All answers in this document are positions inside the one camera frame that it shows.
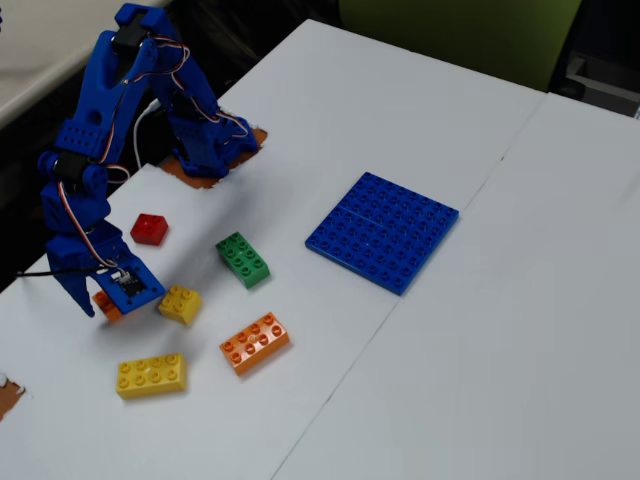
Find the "robotic arm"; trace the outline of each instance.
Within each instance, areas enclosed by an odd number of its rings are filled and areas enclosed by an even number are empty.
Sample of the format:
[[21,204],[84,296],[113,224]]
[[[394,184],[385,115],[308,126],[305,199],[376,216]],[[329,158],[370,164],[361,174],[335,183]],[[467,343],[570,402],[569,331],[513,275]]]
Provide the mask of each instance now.
[[48,178],[41,193],[45,223],[56,236],[47,243],[49,264],[89,316],[90,276],[122,313],[164,294],[122,232],[105,220],[109,172],[147,86],[167,110],[179,141],[175,150],[190,176],[224,177],[228,165],[258,145],[246,120],[222,112],[211,88],[177,40],[160,8],[125,4],[115,17],[118,32],[103,32],[87,65],[78,108],[38,161]]

